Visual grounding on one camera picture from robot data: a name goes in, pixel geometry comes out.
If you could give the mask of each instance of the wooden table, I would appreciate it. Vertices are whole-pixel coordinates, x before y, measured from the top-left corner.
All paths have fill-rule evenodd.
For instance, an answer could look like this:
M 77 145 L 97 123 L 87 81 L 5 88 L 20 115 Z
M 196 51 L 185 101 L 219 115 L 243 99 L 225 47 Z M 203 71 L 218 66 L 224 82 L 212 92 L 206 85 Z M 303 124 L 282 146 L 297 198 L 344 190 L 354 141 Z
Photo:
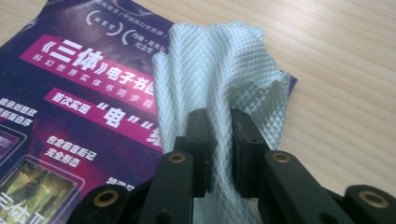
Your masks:
M 396 196 L 396 1 L 137 0 L 174 22 L 261 27 L 278 66 L 299 82 L 278 149 L 343 194 L 367 184 Z M 45 0 L 0 0 L 0 44 Z

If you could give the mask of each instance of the poster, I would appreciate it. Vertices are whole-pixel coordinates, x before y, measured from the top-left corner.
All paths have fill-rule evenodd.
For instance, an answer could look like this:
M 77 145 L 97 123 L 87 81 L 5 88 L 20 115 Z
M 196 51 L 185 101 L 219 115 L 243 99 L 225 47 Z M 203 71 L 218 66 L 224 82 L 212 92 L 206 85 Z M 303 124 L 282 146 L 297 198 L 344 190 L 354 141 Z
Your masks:
M 152 56 L 172 22 L 131 1 L 50 0 L 0 48 L 0 223 L 65 223 L 162 155 Z

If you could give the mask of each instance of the screw hole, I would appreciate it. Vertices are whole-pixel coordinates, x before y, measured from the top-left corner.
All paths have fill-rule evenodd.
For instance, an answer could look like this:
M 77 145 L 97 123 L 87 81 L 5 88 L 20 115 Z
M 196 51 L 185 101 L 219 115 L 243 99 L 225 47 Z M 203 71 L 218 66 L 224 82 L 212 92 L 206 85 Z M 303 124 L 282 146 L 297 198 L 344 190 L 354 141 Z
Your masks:
M 365 202 L 376 208 L 387 208 L 388 201 L 381 195 L 370 190 L 363 190 L 359 192 L 359 197 Z
M 108 189 L 100 192 L 93 199 L 93 204 L 98 207 L 107 207 L 113 204 L 119 198 L 119 193 L 114 189 Z

